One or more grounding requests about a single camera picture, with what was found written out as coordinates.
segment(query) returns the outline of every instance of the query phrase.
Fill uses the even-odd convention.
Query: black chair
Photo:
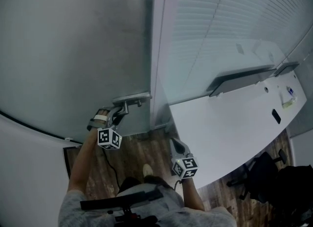
[[[229,181],[227,186],[244,184],[246,190],[243,195],[240,195],[240,199],[244,200],[248,192],[250,192],[250,198],[266,203],[271,198],[273,183],[278,173],[275,163],[282,161],[286,164],[287,161],[283,150],[279,150],[278,155],[279,158],[272,159],[267,152],[264,152],[258,158],[254,158],[253,162],[255,163],[251,170],[244,164],[243,167],[247,177],[240,181]]]

